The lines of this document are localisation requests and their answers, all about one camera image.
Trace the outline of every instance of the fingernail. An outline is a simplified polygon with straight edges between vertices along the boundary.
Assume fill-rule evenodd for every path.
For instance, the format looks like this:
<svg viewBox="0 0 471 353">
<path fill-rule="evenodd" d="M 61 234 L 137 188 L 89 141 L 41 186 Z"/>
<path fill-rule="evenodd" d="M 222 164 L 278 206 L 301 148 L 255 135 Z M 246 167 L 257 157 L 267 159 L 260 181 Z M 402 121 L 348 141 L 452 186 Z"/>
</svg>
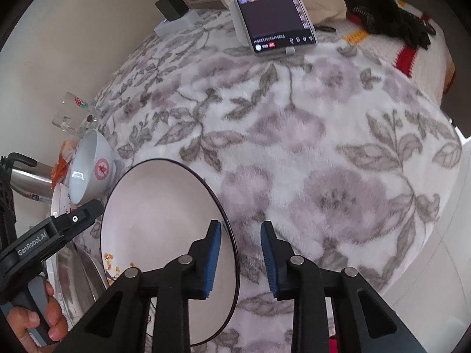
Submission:
<svg viewBox="0 0 471 353">
<path fill-rule="evenodd" d="M 36 312 L 29 312 L 29 315 L 28 315 L 29 319 L 30 319 L 30 322 L 39 322 L 39 316 Z"/>
<path fill-rule="evenodd" d="M 53 341 L 59 340 L 59 331 L 57 329 L 49 329 L 49 338 Z"/>
</svg>

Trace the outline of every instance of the clear glass cup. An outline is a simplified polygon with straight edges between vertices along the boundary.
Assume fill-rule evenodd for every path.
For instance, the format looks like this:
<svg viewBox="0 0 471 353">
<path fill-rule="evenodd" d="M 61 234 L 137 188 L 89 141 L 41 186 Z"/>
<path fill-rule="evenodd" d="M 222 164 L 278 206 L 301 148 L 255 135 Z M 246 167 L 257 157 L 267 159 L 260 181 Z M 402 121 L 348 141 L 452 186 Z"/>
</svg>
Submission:
<svg viewBox="0 0 471 353">
<path fill-rule="evenodd" d="M 88 130 L 98 126 L 100 114 L 100 110 L 67 92 L 52 124 L 69 134 L 82 137 Z"/>
</svg>

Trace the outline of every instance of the floral tablecloth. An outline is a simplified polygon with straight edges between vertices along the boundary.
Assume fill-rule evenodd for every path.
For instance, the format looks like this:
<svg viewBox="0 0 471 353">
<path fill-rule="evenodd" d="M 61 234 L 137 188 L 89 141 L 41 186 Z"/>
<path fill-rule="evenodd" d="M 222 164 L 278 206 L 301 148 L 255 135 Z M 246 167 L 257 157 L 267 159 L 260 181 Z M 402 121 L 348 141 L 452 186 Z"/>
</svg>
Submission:
<svg viewBox="0 0 471 353">
<path fill-rule="evenodd" d="M 461 143 L 398 70 L 335 34 L 273 60 L 240 46 L 227 11 L 148 37 L 95 104 L 116 179 L 165 157 L 214 190 L 242 283 L 226 330 L 195 352 L 289 352 L 293 304 L 269 293 L 260 224 L 322 268 L 358 268 L 384 292 L 426 242 L 455 183 Z M 100 223 L 79 237 L 95 258 Z"/>
</svg>

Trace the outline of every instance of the smartphone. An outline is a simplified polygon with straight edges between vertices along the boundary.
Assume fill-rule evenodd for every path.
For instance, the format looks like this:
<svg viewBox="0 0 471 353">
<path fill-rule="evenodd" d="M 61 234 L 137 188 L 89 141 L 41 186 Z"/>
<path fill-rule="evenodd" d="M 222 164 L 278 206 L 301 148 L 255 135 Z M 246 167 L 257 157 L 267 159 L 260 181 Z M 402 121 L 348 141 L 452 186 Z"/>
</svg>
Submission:
<svg viewBox="0 0 471 353">
<path fill-rule="evenodd" d="M 255 55 L 305 51 L 317 43 L 301 0 L 234 0 Z"/>
</svg>

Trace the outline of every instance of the red logo on bowl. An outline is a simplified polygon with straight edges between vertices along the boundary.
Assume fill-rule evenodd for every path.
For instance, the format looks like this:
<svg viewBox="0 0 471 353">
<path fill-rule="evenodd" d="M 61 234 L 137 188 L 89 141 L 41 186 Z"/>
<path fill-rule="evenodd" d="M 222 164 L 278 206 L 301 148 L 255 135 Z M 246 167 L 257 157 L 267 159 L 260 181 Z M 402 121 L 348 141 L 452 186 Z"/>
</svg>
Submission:
<svg viewBox="0 0 471 353">
<path fill-rule="evenodd" d="M 99 159 L 95 165 L 95 176 L 98 180 L 105 179 L 110 172 L 110 165 L 106 159 Z"/>
</svg>

